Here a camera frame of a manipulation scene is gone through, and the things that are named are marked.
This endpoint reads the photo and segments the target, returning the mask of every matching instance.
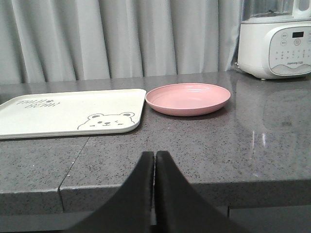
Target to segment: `speckled stone surface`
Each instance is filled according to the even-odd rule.
[[[61,213],[58,187],[86,141],[0,141],[0,215]]]
[[[125,181],[144,150],[168,150],[187,180],[217,206],[310,205],[310,80],[261,82],[230,71],[64,82],[63,86],[28,84],[27,90],[13,93],[124,88],[150,91],[172,83],[211,83],[232,94],[224,108],[204,116],[167,116],[145,104],[135,130],[78,138],[88,140],[78,143],[77,148],[82,150],[69,172],[58,172],[65,177],[58,183],[65,212],[94,210],[103,204]],[[6,92],[10,93],[10,85],[4,97],[0,95],[1,101],[9,98]],[[20,189],[7,183],[2,187]]]

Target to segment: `white tray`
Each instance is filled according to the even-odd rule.
[[[140,122],[146,91],[26,95],[0,105],[0,139],[124,133]]]

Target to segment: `white appliance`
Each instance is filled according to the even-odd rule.
[[[311,0],[244,0],[238,66],[262,80],[311,72]]]

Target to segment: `tray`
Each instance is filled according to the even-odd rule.
[[[146,95],[146,102],[156,111],[179,117],[215,112],[229,100],[230,92],[217,85],[178,83],[161,86]]]
[[[0,139],[124,133],[140,122],[146,91],[26,95],[0,105]]]

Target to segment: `counter seam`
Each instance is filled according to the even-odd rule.
[[[82,146],[81,150],[79,151],[77,157],[75,158],[75,160],[73,161],[73,163],[71,164],[70,168],[68,169],[68,172],[65,174],[63,180],[61,181],[60,185],[58,186],[57,188],[57,192],[58,192],[58,195],[59,195],[59,198],[60,198],[60,202],[61,202],[61,205],[62,205],[62,209],[63,209],[63,212],[65,211],[65,207],[64,207],[64,202],[63,202],[63,198],[62,198],[62,194],[60,192],[60,187],[62,186],[65,178],[68,176],[69,172],[71,171],[73,165],[75,164],[75,162],[77,161],[77,159],[79,158],[79,156],[81,155],[81,152],[82,150],[84,149],[84,147],[86,146],[87,142],[89,141],[90,137],[88,137],[88,139],[86,140],[86,142],[84,143],[84,145]]]

